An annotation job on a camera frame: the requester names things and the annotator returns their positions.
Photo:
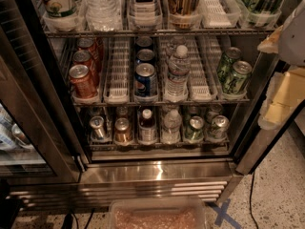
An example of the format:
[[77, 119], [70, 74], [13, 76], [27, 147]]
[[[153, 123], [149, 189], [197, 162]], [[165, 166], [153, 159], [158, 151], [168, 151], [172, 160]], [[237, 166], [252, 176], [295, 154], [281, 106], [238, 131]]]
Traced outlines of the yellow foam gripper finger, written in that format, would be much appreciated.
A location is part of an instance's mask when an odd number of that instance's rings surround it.
[[263, 130], [280, 127], [304, 99], [304, 67], [292, 66], [285, 73], [275, 73], [259, 111], [258, 125]]
[[267, 36], [258, 46], [260, 52], [265, 53], [278, 53], [278, 42], [283, 27], [280, 26]]

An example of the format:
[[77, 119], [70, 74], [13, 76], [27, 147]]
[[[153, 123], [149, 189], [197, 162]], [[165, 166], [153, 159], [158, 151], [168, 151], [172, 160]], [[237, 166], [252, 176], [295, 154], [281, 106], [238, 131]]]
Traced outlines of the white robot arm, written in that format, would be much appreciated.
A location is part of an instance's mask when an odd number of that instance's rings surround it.
[[263, 130], [274, 130], [305, 99], [305, 0], [257, 49], [275, 53], [281, 61], [292, 66], [287, 72], [272, 77], [260, 109], [258, 125]]

